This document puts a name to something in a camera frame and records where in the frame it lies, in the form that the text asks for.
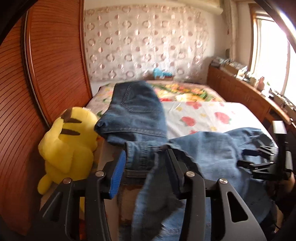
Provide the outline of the floral yellow blanket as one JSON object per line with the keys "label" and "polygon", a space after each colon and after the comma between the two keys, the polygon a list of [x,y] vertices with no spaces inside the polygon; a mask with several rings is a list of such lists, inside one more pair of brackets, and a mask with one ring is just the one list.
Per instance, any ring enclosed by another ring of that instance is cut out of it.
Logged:
{"label": "floral yellow blanket", "polygon": [[[150,80],[147,83],[154,89],[160,101],[225,101],[215,90],[207,85],[160,80]],[[111,103],[114,87],[114,83],[101,86],[86,108],[91,110],[98,117],[101,117],[107,111]]]}

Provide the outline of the wooden side cabinet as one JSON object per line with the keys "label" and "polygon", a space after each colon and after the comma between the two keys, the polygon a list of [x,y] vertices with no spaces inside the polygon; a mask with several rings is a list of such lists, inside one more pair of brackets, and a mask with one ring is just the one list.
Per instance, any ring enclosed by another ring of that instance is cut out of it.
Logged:
{"label": "wooden side cabinet", "polygon": [[270,126],[272,121],[283,121],[288,136],[295,141],[295,125],[288,114],[273,100],[265,97],[247,82],[237,80],[235,77],[210,65],[207,84],[226,101],[244,104],[265,127]]}

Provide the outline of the strawberry print white bedsheet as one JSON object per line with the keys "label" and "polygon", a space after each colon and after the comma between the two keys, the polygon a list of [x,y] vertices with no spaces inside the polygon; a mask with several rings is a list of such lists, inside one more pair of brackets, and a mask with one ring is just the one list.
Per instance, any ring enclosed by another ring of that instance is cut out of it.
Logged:
{"label": "strawberry print white bedsheet", "polygon": [[168,138],[202,132],[225,133],[237,128],[258,128],[270,136],[259,119],[236,102],[163,102]]}

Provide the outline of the window with wooden frame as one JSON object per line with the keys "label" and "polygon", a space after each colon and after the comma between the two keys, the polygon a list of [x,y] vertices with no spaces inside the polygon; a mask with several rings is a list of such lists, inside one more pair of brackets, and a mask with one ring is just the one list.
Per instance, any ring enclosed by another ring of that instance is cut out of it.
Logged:
{"label": "window with wooden frame", "polygon": [[253,31],[250,70],[263,79],[263,92],[269,90],[295,103],[295,51],[286,33],[257,4],[249,4]]}

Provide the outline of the blue plush toy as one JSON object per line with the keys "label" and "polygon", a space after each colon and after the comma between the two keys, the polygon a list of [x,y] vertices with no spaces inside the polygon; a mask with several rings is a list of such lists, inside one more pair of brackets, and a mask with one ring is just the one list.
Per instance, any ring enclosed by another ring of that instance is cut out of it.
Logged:
{"label": "blue plush toy", "polygon": [[155,79],[166,79],[173,78],[173,74],[170,72],[163,71],[159,68],[155,68],[152,72],[152,75]]}

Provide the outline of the white air conditioner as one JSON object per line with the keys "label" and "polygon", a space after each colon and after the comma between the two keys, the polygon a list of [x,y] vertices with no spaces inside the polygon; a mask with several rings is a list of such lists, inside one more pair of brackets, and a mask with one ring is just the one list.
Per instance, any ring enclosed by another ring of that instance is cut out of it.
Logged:
{"label": "white air conditioner", "polygon": [[165,2],[176,6],[182,5],[198,8],[215,15],[221,15],[223,13],[223,7],[221,6],[220,0],[175,0]]}

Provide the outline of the yellow Pikachu plush toy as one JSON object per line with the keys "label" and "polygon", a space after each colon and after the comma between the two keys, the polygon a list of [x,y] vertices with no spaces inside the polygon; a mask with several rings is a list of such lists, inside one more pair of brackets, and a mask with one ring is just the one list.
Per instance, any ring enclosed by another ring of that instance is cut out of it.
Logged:
{"label": "yellow Pikachu plush toy", "polygon": [[98,117],[89,109],[72,107],[45,133],[38,145],[46,172],[37,187],[43,196],[41,206],[52,194],[55,184],[65,178],[77,181],[89,176],[97,149],[98,134],[94,131],[97,121]]}

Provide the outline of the blue denim jeans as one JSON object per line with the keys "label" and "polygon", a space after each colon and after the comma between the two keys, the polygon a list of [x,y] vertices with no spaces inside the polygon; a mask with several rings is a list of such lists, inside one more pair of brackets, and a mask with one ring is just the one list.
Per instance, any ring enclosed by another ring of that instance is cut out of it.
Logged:
{"label": "blue denim jeans", "polygon": [[126,169],[145,175],[135,202],[132,240],[180,238],[186,202],[173,193],[167,150],[172,150],[183,170],[213,181],[226,178],[258,222],[272,209],[263,182],[236,165],[244,149],[273,145],[260,129],[197,132],[168,139],[165,112],[155,91],[145,81],[133,81],[115,85],[110,106],[95,130],[110,144],[125,149]]}

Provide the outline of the pink circle patterned curtain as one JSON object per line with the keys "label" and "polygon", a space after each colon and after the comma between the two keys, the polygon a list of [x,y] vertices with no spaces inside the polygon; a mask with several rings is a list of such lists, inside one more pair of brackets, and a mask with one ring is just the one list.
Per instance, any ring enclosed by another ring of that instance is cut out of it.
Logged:
{"label": "pink circle patterned curtain", "polygon": [[91,81],[143,80],[154,70],[195,80],[208,42],[206,20],[185,6],[122,5],[84,13]]}

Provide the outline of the wooden slatted wardrobe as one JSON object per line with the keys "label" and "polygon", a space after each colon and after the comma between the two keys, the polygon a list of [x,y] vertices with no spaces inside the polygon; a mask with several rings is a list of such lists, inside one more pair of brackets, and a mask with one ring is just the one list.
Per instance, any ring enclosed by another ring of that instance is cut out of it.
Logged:
{"label": "wooden slatted wardrobe", "polygon": [[38,144],[67,108],[91,99],[84,1],[1,1],[1,238],[37,215],[45,173]]}

